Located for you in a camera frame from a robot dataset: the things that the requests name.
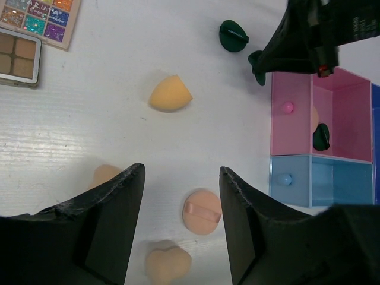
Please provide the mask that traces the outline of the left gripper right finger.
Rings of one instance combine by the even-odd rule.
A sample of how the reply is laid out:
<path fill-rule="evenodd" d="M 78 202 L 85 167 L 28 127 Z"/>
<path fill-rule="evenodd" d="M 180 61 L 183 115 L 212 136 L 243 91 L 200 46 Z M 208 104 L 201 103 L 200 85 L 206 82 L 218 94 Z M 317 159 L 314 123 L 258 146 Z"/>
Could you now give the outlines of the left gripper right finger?
<path fill-rule="evenodd" d="M 220 169 L 233 284 L 378 284 L 379 207 L 297 211 Z"/>

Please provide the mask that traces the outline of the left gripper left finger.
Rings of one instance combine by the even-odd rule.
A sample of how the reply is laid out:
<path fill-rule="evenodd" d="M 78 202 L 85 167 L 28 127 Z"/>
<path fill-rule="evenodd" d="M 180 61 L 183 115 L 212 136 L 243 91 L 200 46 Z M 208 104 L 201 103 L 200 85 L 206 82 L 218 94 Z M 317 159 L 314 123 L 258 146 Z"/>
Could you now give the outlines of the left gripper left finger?
<path fill-rule="evenodd" d="M 2 284 L 124 284 L 145 182 L 136 163 L 36 214 L 1 218 Z"/>

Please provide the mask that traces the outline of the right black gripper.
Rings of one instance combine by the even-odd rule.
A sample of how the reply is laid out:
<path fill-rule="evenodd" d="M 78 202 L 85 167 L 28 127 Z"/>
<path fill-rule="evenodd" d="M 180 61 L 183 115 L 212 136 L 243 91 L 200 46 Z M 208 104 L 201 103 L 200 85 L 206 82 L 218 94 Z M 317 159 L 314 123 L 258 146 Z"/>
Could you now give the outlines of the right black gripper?
<path fill-rule="evenodd" d="M 379 36 L 379 1 L 289 1 L 264 48 L 271 72 L 328 77 L 339 47 Z"/>

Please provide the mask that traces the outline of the green puff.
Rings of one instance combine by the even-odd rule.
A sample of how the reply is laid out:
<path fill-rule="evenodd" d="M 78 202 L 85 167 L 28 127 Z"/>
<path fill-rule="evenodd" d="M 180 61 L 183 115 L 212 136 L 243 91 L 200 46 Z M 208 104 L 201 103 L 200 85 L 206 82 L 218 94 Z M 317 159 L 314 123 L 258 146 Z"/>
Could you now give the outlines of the green puff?
<path fill-rule="evenodd" d="M 330 148 L 330 132 L 325 123 L 319 123 L 313 133 L 313 148 L 316 151 L 325 151 Z"/>
<path fill-rule="evenodd" d="M 249 37 L 244 29 L 232 20 L 222 22 L 218 35 L 221 45 L 232 53 L 242 51 L 249 43 Z"/>
<path fill-rule="evenodd" d="M 257 50 L 248 56 L 252 73 L 260 86 L 265 86 L 266 76 L 271 73 L 268 55 L 266 50 Z"/>

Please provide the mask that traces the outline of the green puff top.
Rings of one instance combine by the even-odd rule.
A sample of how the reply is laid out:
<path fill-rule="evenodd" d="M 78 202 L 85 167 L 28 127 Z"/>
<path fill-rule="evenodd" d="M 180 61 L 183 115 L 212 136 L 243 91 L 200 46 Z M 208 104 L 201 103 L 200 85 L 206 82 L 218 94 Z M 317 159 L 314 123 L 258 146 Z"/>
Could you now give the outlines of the green puff top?
<path fill-rule="evenodd" d="M 242 51 L 249 43 L 249 37 L 244 29 L 232 20 L 222 22 L 218 35 L 221 45 L 232 53 Z"/>

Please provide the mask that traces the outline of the peach puff with ribbon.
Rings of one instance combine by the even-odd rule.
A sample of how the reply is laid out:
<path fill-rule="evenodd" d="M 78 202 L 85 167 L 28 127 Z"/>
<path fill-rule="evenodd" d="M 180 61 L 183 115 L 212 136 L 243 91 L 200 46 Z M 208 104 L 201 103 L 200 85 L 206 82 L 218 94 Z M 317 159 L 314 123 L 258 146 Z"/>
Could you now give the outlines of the peach puff with ribbon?
<path fill-rule="evenodd" d="M 196 235 L 205 236 L 215 231 L 221 217 L 220 198 L 206 188 L 197 188 L 183 204 L 183 223 Z"/>

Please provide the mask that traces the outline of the orange teardrop sponge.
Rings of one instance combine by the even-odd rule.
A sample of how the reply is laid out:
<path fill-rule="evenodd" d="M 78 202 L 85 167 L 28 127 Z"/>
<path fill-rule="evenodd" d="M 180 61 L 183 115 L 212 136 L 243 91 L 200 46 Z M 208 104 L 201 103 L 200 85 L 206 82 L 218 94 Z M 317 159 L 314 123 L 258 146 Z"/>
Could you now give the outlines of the orange teardrop sponge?
<path fill-rule="evenodd" d="M 153 90 L 149 105 L 163 112 L 174 112 L 184 108 L 193 96 L 178 75 L 163 79 Z"/>

